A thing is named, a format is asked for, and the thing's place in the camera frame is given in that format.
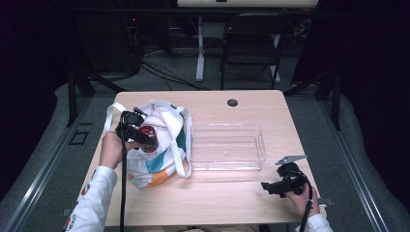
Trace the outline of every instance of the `table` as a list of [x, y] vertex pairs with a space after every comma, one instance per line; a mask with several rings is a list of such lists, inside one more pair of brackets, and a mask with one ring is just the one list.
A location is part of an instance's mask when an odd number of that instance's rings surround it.
[[[153, 188], [138, 189], [127, 183], [125, 224], [204, 225], [299, 222], [292, 203], [278, 195], [270, 195], [261, 182], [277, 182], [275, 161], [284, 156], [303, 155], [299, 136], [282, 92], [263, 91], [176, 91], [123, 92], [115, 99], [128, 109], [150, 100], [164, 100], [186, 107], [195, 125], [214, 123], [257, 123], [260, 125], [267, 159], [260, 171], [192, 171], [188, 179], [173, 175]], [[238, 105], [228, 106], [235, 99]], [[118, 125], [120, 113], [114, 112], [111, 128]], [[98, 165], [101, 141], [96, 149], [86, 185]], [[313, 186], [308, 161], [297, 164]], [[116, 170], [121, 180], [121, 165]], [[120, 224], [121, 181], [114, 189], [106, 225]]]
[[[315, 8], [318, 0], [178, 0], [178, 7], [183, 8]], [[198, 18], [198, 63], [196, 66], [197, 82], [204, 78], [205, 56], [203, 47], [203, 21]]]

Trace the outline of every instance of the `white sleeve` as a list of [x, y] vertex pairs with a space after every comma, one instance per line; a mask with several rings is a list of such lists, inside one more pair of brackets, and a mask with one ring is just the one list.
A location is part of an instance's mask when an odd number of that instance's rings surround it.
[[[301, 226], [298, 226], [295, 231], [299, 232]], [[321, 215], [314, 215], [307, 219], [307, 225], [305, 227], [306, 232], [333, 232], [331, 225], [326, 218]]]
[[103, 231], [117, 180], [114, 170], [98, 166], [93, 179], [78, 197], [63, 231]]

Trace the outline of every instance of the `plastic container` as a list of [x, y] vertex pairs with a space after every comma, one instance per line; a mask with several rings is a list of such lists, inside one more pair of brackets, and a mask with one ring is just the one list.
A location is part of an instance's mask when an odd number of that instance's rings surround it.
[[266, 159], [257, 124], [192, 127], [192, 170], [260, 170]]

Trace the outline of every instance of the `person's right hand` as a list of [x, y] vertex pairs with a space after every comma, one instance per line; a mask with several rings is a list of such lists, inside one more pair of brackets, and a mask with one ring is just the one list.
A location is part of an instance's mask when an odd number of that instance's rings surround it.
[[[296, 212], [301, 218], [304, 217], [305, 210], [306, 210], [307, 203], [308, 203], [308, 183], [305, 183], [305, 185], [303, 186], [303, 189], [304, 191], [300, 195], [294, 193], [293, 191], [289, 191], [286, 193], [286, 196], [292, 201]], [[310, 212], [308, 214], [309, 217], [320, 214], [316, 188], [312, 188], [312, 193], [313, 193], [313, 198], [312, 198], [313, 203], [311, 204], [312, 208], [310, 209]]]
[[[137, 142], [126, 142], [127, 151], [139, 147]], [[115, 169], [123, 157], [121, 138], [114, 131], [109, 131], [102, 138], [102, 152], [100, 153], [100, 166]]]

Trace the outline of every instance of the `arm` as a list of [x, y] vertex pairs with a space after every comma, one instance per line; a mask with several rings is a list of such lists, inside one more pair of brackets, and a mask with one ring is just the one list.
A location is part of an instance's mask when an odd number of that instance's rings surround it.
[[[310, 212], [308, 214], [307, 225], [305, 231], [307, 232], [331, 232], [333, 231], [329, 222], [326, 218], [320, 214], [319, 202], [317, 200], [317, 191], [316, 188], [313, 188], [313, 202], [311, 205]], [[302, 218], [305, 213], [305, 208], [308, 203], [308, 184], [304, 185], [304, 191], [301, 195], [295, 194], [293, 191], [286, 193], [286, 196], [292, 201], [293, 206], [295, 207], [296, 212]]]
[[[136, 142], [126, 143], [127, 150], [138, 147]], [[121, 139], [108, 132], [102, 139], [100, 163], [91, 182], [78, 197], [77, 205], [63, 231], [103, 231], [112, 192], [117, 183], [114, 169], [122, 158]]]

